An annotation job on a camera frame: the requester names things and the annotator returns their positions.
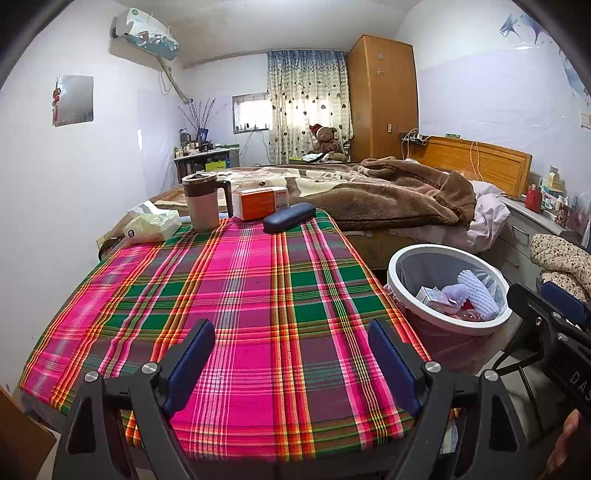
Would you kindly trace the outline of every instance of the window frame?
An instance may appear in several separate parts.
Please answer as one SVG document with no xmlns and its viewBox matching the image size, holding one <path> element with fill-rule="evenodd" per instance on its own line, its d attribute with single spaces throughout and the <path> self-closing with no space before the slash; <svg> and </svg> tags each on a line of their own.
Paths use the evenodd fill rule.
<svg viewBox="0 0 591 480">
<path fill-rule="evenodd" d="M 267 125 L 265 128 L 261 127 L 249 127 L 242 130 L 238 130 L 236 126 L 236 104 L 243 103 L 247 100 L 256 101 L 256 100 L 267 100 L 269 101 L 269 93 L 268 92 L 260 92 L 260 93 L 250 93 L 247 95 L 235 95 L 232 97 L 232 131 L 234 135 L 238 134 L 246 134 L 249 132 L 254 132 L 255 130 L 263 131 L 269 130 L 271 124 Z M 272 121 L 272 113 L 269 114 L 270 120 Z"/>
</svg>

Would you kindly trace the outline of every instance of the white trash can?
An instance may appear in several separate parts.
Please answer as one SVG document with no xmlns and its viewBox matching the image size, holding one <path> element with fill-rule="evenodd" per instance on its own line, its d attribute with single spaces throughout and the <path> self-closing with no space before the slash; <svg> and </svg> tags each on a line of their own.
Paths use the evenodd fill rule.
<svg viewBox="0 0 591 480">
<path fill-rule="evenodd" d="M 496 318 L 487 322 L 467 322 L 439 313 L 415 296 L 421 287 L 457 284 L 462 270 L 483 271 L 488 275 L 485 286 L 493 290 L 499 306 Z M 501 272 L 480 258 L 443 245 L 412 245 L 399 250 L 388 266 L 388 285 L 399 304 L 408 309 L 407 320 L 431 357 L 452 371 L 477 373 L 478 369 L 496 352 L 489 352 L 493 333 L 501 330 L 511 315 L 506 295 L 509 284 Z"/>
</svg>

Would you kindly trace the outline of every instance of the orange box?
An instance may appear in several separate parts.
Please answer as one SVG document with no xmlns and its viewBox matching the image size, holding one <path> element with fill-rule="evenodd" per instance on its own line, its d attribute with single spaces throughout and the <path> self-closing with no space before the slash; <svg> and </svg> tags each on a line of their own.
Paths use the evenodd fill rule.
<svg viewBox="0 0 591 480">
<path fill-rule="evenodd" d="M 264 218 L 289 205 L 285 187 L 264 187 L 232 193 L 234 216 L 240 220 Z"/>
</svg>

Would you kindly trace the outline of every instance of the wooden headboard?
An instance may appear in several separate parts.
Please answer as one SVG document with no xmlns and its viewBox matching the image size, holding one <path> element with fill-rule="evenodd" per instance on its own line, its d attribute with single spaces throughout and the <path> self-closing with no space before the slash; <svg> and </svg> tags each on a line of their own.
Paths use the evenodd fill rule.
<svg viewBox="0 0 591 480">
<path fill-rule="evenodd" d="M 409 157 L 423 165 L 439 170 L 455 170 L 469 180 L 482 179 L 496 185 L 507 195 L 519 197 L 527 190 L 527 178 L 530 173 L 531 155 L 510 148 L 499 147 L 471 140 L 431 137 L 425 147 L 410 144 Z"/>
</svg>

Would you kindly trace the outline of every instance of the mug handle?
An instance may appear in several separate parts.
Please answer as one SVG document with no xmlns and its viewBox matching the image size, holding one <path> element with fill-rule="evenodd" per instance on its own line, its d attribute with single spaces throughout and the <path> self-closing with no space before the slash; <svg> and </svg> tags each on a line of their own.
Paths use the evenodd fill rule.
<svg viewBox="0 0 591 480">
<path fill-rule="evenodd" d="M 232 206 L 232 183 L 229 180 L 216 180 L 216 187 L 223 189 L 226 195 L 226 207 L 228 208 L 228 217 L 234 216 L 234 207 Z"/>
</svg>

